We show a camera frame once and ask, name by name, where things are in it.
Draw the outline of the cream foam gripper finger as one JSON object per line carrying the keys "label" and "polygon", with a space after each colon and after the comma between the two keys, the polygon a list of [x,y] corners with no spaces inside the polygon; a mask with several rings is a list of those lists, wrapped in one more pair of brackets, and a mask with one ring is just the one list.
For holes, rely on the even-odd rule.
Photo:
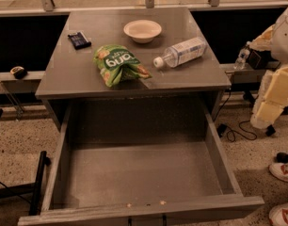
{"label": "cream foam gripper finger", "polygon": [[252,109],[251,125],[258,129],[273,125],[286,106],[288,106],[288,64],[275,72],[265,72]]}

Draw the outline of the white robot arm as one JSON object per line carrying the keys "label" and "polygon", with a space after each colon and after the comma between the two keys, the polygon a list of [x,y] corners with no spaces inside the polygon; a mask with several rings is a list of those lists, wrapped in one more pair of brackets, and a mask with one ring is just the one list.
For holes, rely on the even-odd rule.
{"label": "white robot arm", "polygon": [[288,106],[288,8],[249,47],[258,52],[269,51],[281,63],[275,72],[265,72],[252,109],[251,125],[265,129]]}

